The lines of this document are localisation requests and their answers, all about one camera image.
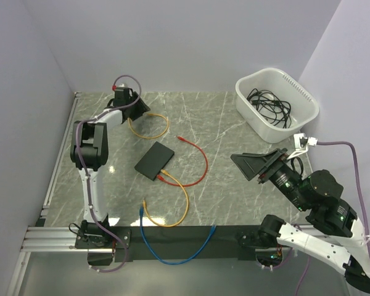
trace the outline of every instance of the marble table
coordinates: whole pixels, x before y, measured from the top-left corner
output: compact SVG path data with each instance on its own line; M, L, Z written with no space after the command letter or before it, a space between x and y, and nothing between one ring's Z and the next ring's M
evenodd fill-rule
M103 111L113 94L81 93L76 98L71 121L89 118ZM247 181L230 159L231 154L267 153L276 148L294 149L292 138L277 144L263 141L236 110L234 92L147 92L142 95L151 112L167 116L170 129L157 140L135 136L125 122L109 132L109 160L104 178L111 225L139 225L139 207L147 200L149 213L160 223L177 221L185 209L180 188L139 174L135 164L155 141L175 151L165 167L182 183L196 181L204 172L204 158L196 148L179 141L182 136L205 151L210 168L205 179L187 189L191 205L182 225L260 224L266 214L288 222L307 224L298 210L271 184ZM134 129L152 136L165 128L159 117L143 116ZM68 226L83 219L83 191L80 176L70 160L72 128L65 135L59 166L53 176L45 226ZM302 156L305 173L311 173L309 159Z

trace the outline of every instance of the white plastic bin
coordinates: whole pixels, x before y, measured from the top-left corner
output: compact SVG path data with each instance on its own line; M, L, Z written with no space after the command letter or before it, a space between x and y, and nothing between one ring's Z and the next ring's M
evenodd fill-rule
M269 90L280 100L291 104L289 128L278 128L268 123L247 101L254 89ZM284 71L266 68L241 78L236 83L236 108L258 135L269 143L277 143L295 134L306 123L312 121L319 112L319 105L313 96Z

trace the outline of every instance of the black cable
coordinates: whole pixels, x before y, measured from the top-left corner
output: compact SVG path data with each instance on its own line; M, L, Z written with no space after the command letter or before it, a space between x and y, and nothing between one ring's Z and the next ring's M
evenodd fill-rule
M292 106L289 102L280 100L271 91L259 91L257 88L254 88L249 93L247 100L254 106L259 114L267 120L268 123L274 126L281 123L282 128L290 128L292 124L292 118L290 117ZM262 113L263 109L270 112L271 115Z
M292 158L290 160L290 165L291 165L292 169L294 171L296 171L296 168L295 168L295 159L297 160L298 165L300 166L300 176L303 176L303 173L304 173L304 165L303 165L303 162L300 159L300 157L296 156L296 157Z
M74 233L76 236L78 235L78 232L75 232L74 230L72 230L71 229L71 226L72 225L74 225L76 228L78 228L78 230L81 230L81 228L77 225L77 224L75 224L75 223L70 223L69 225L68 225L68 230L70 231L70 232L72 232L72 233Z

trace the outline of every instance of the red cable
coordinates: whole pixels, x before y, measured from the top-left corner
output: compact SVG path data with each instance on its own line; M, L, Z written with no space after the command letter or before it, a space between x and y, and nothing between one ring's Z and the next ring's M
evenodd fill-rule
M203 149L201 149L198 145L196 145L196 144L194 144L194 143L192 143L192 142L189 142L188 140L185 140L183 137L177 136L177 138L178 138L179 140L181 140L181 141L187 142L188 144L190 144L190 145L192 145L192 146L194 146L194 147L198 148L198 150L200 150L200 152L203 154L204 159L205 159L205 170L204 170L204 174L203 174L203 176L202 176L199 180L197 180L195 183L191 183L191 184L183 184L183 186L184 186L184 187L191 187L191 186L193 186L193 185L196 185L196 184L200 183L200 182L204 179L205 175L207 174L207 171L208 171L208 160L207 160L207 156L205 155L205 153L204 153ZM167 181L165 178L163 178L163 177L162 177L162 176L160 176L160 175L157 175L157 178L158 178L159 180L163 181L164 183L170 184L170 185L172 185L172 186L177 186L177 187L179 187L179 185L178 185L178 184L176 184L176 183L171 183L171 182Z

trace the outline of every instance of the yellow cable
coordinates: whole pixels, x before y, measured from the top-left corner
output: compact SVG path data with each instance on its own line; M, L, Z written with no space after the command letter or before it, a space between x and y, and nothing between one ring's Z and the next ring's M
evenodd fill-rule
M166 116L161 115L161 114L147 113L147 115L149 115L149 116L159 116L159 117L162 117L164 120L166 120L167 125L166 125L165 130L164 130L161 134L159 134L159 135L157 135L157 136L154 136L154 137L145 137L145 136L141 136L140 134L138 134L138 133L133 129L133 127L131 126L131 120L130 120L130 118L128 118L129 127L130 127L130 130L132 131L132 133L133 133L133 134L135 134L137 137L140 137L141 139L147 139L147 140L157 139L157 138L159 138L159 137L163 136L163 135L167 132L167 130L168 130L168 118L167 118Z
M174 178L172 175L170 175L167 171L165 170L160 170L163 174L165 174L166 176L168 176L169 178L173 179L174 181L176 181L178 183L178 185L182 188L182 190L184 191L185 193L185 196L186 196L186 209L185 209L185 213L184 215L182 216L181 219L179 219L178 222L174 223L174 224L171 224L171 225L163 225L163 224L159 224L157 222L155 222L151 217L150 215L148 214L148 211L147 211L147 203L145 200L142 201L142 206L144 207L144 212L146 213L148 219L150 219L150 221L154 224L154 225L157 225L157 226L161 226L161 227L174 227L174 226L177 226L179 225L182 221L184 221L185 217L186 217L186 214L187 214L187 211L189 210L189 196L187 195L187 192L184 188L184 186L176 179Z

